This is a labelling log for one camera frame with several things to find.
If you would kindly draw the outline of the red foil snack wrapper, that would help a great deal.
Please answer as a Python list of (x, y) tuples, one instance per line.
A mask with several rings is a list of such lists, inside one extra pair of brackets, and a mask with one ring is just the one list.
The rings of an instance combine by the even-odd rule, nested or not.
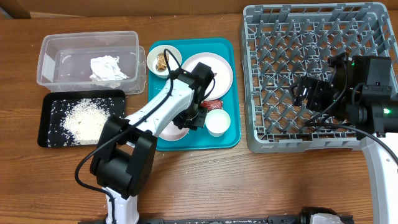
[(223, 101), (222, 100), (203, 101), (201, 103), (201, 106), (207, 108), (208, 111), (215, 109), (223, 109)]

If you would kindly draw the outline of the pink bowl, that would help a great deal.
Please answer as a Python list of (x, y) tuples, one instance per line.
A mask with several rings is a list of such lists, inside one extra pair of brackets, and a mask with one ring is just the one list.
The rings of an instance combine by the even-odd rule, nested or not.
[(179, 129), (173, 122), (170, 122), (160, 133), (159, 137), (166, 141), (178, 141), (189, 132), (188, 128)]

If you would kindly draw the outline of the small white bowl with scraps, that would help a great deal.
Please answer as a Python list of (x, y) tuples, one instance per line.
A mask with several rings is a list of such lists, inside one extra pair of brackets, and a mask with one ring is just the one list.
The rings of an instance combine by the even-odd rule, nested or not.
[(170, 69), (175, 70), (182, 64), (182, 55), (177, 48), (171, 45), (159, 45), (154, 47), (147, 56), (147, 66), (149, 70), (160, 78), (167, 78), (169, 71), (164, 59), (164, 49), (169, 49), (176, 60), (167, 52), (167, 61)]

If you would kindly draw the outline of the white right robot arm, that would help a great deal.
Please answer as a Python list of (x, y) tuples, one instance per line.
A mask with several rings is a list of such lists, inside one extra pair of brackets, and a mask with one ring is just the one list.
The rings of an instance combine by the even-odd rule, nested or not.
[(374, 223), (397, 223), (397, 100), (392, 93), (392, 60), (382, 56), (329, 57), (334, 71), (328, 81), (300, 77), (289, 86), (292, 103), (305, 104), (318, 116), (330, 115), (340, 124), (319, 121), (306, 126), (347, 129), (356, 133), (368, 165)]

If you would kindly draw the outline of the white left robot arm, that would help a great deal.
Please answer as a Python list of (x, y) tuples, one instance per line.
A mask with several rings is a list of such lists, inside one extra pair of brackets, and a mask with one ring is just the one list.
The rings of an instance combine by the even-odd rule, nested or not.
[(106, 194), (105, 223), (137, 223), (137, 196), (151, 173), (160, 133), (170, 124), (197, 130), (205, 124), (202, 101), (214, 85), (211, 67), (197, 63), (191, 72), (177, 68), (161, 92), (134, 114), (110, 117), (90, 164), (90, 172)]

